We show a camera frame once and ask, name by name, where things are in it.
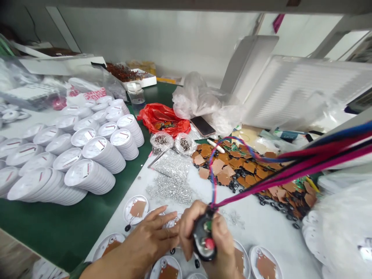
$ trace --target green table mat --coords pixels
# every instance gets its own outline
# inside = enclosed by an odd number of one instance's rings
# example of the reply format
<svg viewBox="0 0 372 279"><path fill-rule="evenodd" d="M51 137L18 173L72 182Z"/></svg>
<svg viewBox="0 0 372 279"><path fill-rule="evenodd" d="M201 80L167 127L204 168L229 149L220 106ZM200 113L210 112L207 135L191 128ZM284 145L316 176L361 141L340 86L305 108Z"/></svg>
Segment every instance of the green table mat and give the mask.
<svg viewBox="0 0 372 279"><path fill-rule="evenodd" d="M158 83L144 88L146 102L172 107L176 87ZM0 199L0 228L56 266L72 272L85 260L151 152L150 134L142 121L139 125L145 144L139 148L140 155L127 161L125 169L115 175L116 184L109 193L88 193L69 207Z"/></svg>

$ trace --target red plastic bag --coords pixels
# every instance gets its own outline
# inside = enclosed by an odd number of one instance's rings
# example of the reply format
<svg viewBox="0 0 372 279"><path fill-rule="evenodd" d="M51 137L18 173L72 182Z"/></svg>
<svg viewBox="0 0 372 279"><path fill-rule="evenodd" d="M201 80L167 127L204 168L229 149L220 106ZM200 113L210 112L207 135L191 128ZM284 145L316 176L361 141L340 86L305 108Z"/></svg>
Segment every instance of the red plastic bag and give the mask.
<svg viewBox="0 0 372 279"><path fill-rule="evenodd" d="M169 127L162 130L174 138L179 133L188 134L191 130L190 122L188 120L178 118L172 108L160 103L147 104L145 108L139 112L137 120L142 120L149 132L153 134L159 132L159 130L155 128L155 124L164 121L176 122L175 127Z"/></svg>

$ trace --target smartphone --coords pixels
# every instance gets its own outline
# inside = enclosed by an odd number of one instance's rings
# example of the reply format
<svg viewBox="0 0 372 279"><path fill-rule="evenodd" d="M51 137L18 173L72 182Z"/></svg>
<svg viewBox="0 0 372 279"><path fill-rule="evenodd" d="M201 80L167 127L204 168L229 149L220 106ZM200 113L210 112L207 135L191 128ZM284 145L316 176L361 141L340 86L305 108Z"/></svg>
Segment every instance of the smartphone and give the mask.
<svg viewBox="0 0 372 279"><path fill-rule="evenodd" d="M208 122L205 121L204 118L201 116L190 119L190 122L194 124L194 126L202 136L209 136L216 132L216 130L213 129L212 126L209 125Z"/></svg>

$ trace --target black controller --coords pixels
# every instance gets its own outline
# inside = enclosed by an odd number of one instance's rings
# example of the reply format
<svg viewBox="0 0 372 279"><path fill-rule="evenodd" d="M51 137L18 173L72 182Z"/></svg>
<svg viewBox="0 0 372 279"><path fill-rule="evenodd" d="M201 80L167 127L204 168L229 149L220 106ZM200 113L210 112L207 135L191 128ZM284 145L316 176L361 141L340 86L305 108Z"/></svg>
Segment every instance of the black controller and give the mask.
<svg viewBox="0 0 372 279"><path fill-rule="evenodd" d="M212 239L212 218L215 210L208 206L204 215L194 224L194 251L204 262L209 262L217 255L217 248Z"/></svg>

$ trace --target white pen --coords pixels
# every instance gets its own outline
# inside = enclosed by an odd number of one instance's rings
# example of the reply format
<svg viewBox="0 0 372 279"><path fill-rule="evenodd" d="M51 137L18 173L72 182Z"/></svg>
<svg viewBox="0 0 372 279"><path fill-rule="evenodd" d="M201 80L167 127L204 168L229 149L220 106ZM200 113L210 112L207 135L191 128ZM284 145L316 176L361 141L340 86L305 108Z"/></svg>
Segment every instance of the white pen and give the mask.
<svg viewBox="0 0 372 279"><path fill-rule="evenodd" d="M216 147L216 143L211 141L210 139L207 139L207 142L212 145L213 147ZM217 146L217 150L220 152L220 153L225 153L225 150L221 147L221 146Z"/></svg>

